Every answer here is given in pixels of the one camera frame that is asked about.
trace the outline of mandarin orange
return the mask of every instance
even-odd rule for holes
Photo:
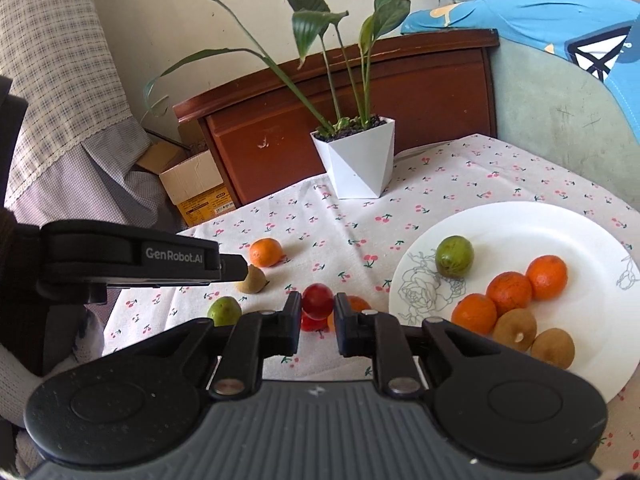
[[[495,303],[484,294],[469,294],[458,303],[451,314],[451,322],[471,332],[488,335],[498,320]]]
[[[367,303],[366,300],[363,300],[360,296],[347,296],[349,300],[349,304],[351,305],[351,310],[354,312],[362,312],[363,310],[371,310],[371,306]],[[329,317],[326,320],[329,325],[329,330],[331,332],[335,332],[335,323],[334,323],[334,313],[329,314]]]
[[[491,280],[487,296],[495,303],[498,317],[514,308],[526,308],[531,302],[531,282],[519,272],[503,272]]]
[[[272,267],[284,256],[279,241],[273,238],[261,238],[249,247],[249,260],[256,267]]]
[[[569,274],[562,258],[546,254],[529,264],[527,278],[531,282],[534,300],[553,300],[566,287]]]

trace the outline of white geometric pot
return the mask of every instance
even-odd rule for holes
[[[311,135],[338,198],[379,198],[391,180],[396,122],[324,142]]]

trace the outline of tablecloth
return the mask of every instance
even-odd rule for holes
[[[571,209],[609,231],[640,260],[640,214],[604,188],[500,140],[469,136],[395,161],[388,189],[377,200],[337,200],[323,174],[185,231],[216,240],[223,253],[248,256],[263,237],[280,241],[286,256],[266,270],[269,283],[257,295],[232,283],[205,287],[132,289],[120,295],[105,331],[105,352],[131,345],[194,317],[205,316],[222,296],[242,310],[281,309],[287,294],[315,282],[355,294],[373,309],[387,310],[394,270],[416,238],[461,210],[511,200]],[[626,277],[640,286],[640,276]],[[370,361],[343,359],[335,335],[302,333],[298,354],[264,363],[264,377],[364,379]],[[609,404],[610,418],[595,463],[602,469],[640,467],[640,374]],[[638,441],[634,432],[638,430]]]

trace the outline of wall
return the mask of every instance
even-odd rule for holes
[[[284,0],[222,0],[277,62],[296,57],[290,30],[290,9]],[[327,0],[332,10],[348,10],[340,30],[345,42],[355,43],[362,20],[372,11],[373,0]],[[412,9],[437,7],[437,0],[412,0]],[[95,0],[107,41],[122,79],[133,114],[145,108],[145,83],[181,57],[203,48],[250,46],[238,26],[207,0]],[[328,38],[329,46],[337,46]],[[188,99],[263,68],[249,54],[227,54],[201,60],[162,79],[154,97],[170,95],[170,104]],[[148,116],[145,126],[176,137],[175,117]]]

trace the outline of green fruit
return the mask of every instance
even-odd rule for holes
[[[235,325],[242,316],[242,309],[235,298],[225,296],[216,300],[207,312],[215,326]]]
[[[461,280],[474,262],[474,247],[462,236],[450,236],[436,249],[436,268],[445,278]]]

